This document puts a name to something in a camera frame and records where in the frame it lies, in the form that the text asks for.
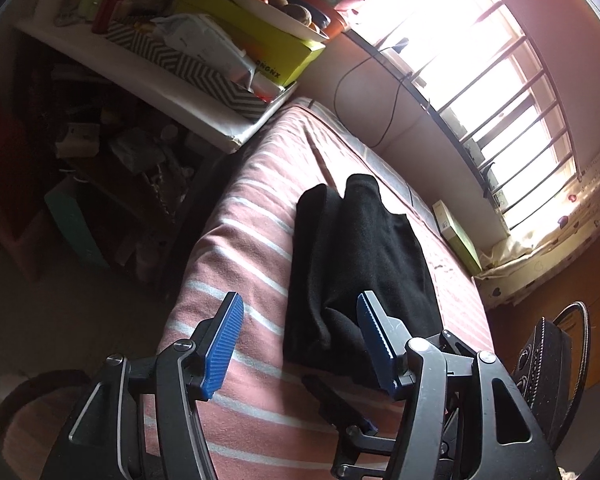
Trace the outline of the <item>black pants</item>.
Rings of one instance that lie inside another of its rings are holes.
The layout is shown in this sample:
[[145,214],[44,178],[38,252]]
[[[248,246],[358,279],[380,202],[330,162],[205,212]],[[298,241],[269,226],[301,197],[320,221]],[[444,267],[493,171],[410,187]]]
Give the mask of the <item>black pants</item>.
[[374,177],[352,174],[342,194],[319,184],[298,200],[285,359],[377,388],[356,314],[366,290],[411,334],[441,332],[434,283],[411,223],[386,209]]

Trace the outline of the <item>pink striped bed sheet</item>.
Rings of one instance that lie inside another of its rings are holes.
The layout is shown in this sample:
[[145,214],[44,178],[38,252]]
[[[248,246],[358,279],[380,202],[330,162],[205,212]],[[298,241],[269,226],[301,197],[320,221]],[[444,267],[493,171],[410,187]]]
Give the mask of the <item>pink striped bed sheet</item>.
[[309,374],[396,433],[401,405],[378,389],[356,322],[365,289],[416,333],[492,348],[475,283],[431,208],[326,107],[296,99],[216,203],[162,336],[189,336],[227,292],[242,296],[225,380],[198,408],[220,478],[329,477],[338,434],[303,385]]

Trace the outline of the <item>green white flat box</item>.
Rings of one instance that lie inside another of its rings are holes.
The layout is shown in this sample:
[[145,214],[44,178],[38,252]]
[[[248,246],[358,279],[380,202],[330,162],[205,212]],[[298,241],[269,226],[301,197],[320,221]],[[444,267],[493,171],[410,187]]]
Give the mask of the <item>green white flat box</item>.
[[482,272],[477,249],[465,230],[449,211],[449,208],[438,200],[432,205],[434,218],[436,218],[439,231],[454,254],[464,264],[466,270],[472,275]]

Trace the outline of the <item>cream heart pattern curtain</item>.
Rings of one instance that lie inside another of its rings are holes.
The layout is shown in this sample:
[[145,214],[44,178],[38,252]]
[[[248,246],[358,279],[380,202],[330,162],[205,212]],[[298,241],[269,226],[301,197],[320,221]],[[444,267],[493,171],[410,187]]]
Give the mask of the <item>cream heart pattern curtain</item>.
[[475,278],[486,310],[518,304],[600,237],[600,152],[509,237],[481,257]]

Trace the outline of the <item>chevron pattern box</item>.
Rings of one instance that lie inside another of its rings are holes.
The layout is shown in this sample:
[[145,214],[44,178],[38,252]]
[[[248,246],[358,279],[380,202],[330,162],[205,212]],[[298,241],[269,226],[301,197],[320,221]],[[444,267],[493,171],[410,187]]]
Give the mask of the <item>chevron pattern box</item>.
[[113,22],[105,39],[184,80],[250,122],[257,122],[274,104],[291,96],[297,87],[292,84],[274,100],[265,101],[240,84],[225,78],[214,68],[138,32],[130,25]]

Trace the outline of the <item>white side shelf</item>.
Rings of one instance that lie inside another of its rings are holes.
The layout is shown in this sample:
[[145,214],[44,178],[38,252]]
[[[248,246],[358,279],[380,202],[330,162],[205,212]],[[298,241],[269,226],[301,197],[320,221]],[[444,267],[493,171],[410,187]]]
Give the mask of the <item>white side shelf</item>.
[[26,18],[16,29],[117,84],[225,154],[240,150],[296,91],[290,87],[257,122],[250,122],[167,70],[92,34],[85,24],[56,27]]

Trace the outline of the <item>yellow green shoe box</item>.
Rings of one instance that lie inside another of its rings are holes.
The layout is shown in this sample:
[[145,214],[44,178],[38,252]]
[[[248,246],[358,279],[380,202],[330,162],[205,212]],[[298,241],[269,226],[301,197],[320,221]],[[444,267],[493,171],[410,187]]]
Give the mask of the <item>yellow green shoe box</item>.
[[283,87],[295,82],[325,50],[318,41],[296,38],[265,23],[233,0],[173,0],[171,12],[210,15],[259,72]]

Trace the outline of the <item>black window bars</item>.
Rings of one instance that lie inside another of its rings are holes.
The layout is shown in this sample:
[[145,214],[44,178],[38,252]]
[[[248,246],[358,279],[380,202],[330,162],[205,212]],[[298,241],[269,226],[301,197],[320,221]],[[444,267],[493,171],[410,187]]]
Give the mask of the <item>black window bars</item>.
[[353,28],[444,122],[509,229],[574,180],[562,103],[503,0],[363,0]]

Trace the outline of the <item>white tissue packet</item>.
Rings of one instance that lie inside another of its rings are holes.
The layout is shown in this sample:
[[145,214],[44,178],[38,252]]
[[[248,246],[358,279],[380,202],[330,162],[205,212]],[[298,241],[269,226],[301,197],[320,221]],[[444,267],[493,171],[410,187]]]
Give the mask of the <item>white tissue packet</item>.
[[154,37],[250,90],[256,64],[208,14],[154,18]]

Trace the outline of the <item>white fruit plate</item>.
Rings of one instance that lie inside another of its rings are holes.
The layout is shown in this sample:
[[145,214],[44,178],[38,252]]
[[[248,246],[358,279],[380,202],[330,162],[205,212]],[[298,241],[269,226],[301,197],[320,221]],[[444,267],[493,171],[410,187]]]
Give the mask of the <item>white fruit plate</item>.
[[238,6],[256,16],[259,20],[286,32],[301,40],[317,41],[321,44],[329,40],[329,36],[302,24],[291,15],[265,3],[262,0],[233,0]]

